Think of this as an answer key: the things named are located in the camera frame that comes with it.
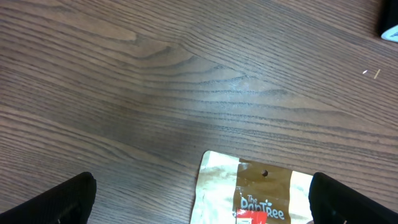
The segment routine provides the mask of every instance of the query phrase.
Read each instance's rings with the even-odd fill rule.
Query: wooden table
[[[90,223],[188,223],[207,150],[322,171],[398,211],[398,44],[376,34],[380,8],[1,1],[0,212],[90,171]]]

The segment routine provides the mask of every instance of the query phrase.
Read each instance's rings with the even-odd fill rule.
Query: snack package
[[[308,174],[207,151],[190,223],[236,224],[241,218],[241,223],[257,224],[242,217],[242,210],[257,212],[257,217],[266,213],[268,224],[312,223],[311,181]]]

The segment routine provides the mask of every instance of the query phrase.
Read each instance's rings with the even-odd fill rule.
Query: red label
[[[237,224],[266,224],[268,214],[266,212],[254,212],[239,209],[236,212]]]

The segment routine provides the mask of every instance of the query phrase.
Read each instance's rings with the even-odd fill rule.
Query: black object
[[[94,177],[84,172],[0,214],[0,223],[86,224],[95,193]]]
[[[320,172],[310,186],[310,208],[315,224],[391,224],[398,214]]]
[[[398,0],[384,0],[379,35],[384,40],[398,42]]]

